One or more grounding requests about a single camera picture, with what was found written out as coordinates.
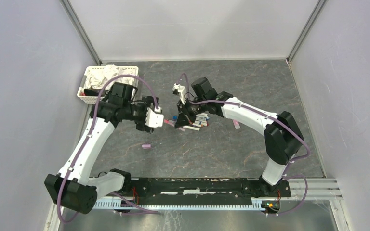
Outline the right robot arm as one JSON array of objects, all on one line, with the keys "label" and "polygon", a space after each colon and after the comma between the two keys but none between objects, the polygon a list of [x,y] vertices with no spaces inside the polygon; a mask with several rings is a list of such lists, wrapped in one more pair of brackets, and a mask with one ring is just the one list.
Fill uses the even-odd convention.
[{"label": "right robot arm", "polygon": [[291,113],[272,113],[244,103],[226,91],[217,92],[207,78],[202,77],[191,85],[193,99],[187,87],[175,83],[172,92],[180,97],[177,103],[179,115],[175,127],[184,127],[196,122],[197,116],[208,112],[222,118],[235,120],[250,127],[264,137],[268,155],[267,165],[259,177],[259,191],[272,196],[278,191],[278,184],[289,163],[301,147],[304,137]]}]

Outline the pink highlighter pen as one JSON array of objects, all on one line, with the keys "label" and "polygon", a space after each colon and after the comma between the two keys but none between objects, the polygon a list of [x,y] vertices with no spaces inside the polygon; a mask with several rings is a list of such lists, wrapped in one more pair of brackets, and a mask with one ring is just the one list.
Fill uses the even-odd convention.
[{"label": "pink highlighter pen", "polygon": [[235,129],[240,129],[240,124],[237,120],[232,120]]}]

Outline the pink highlighter cap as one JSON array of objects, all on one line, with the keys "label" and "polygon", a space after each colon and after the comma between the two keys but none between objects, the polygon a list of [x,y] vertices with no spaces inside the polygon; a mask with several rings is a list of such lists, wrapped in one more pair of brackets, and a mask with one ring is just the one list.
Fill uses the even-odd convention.
[{"label": "pink highlighter cap", "polygon": [[151,146],[151,144],[143,144],[143,145],[142,145],[142,148],[143,148],[143,149],[151,149],[151,148],[152,148],[152,146]]}]

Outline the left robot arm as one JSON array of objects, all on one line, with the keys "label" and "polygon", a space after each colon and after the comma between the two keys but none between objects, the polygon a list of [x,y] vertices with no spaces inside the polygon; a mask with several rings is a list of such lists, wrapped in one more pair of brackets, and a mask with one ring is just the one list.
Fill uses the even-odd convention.
[{"label": "left robot arm", "polygon": [[132,100],[137,88],[115,82],[105,97],[93,105],[87,127],[68,161],[57,174],[48,174],[44,185],[57,205],[76,213],[88,214],[96,202],[112,193],[126,196],[133,192],[131,174],[112,169],[105,175],[91,178],[90,172],[106,140],[123,120],[132,121],[136,129],[151,133],[163,125],[162,108],[154,92],[140,100]]}]

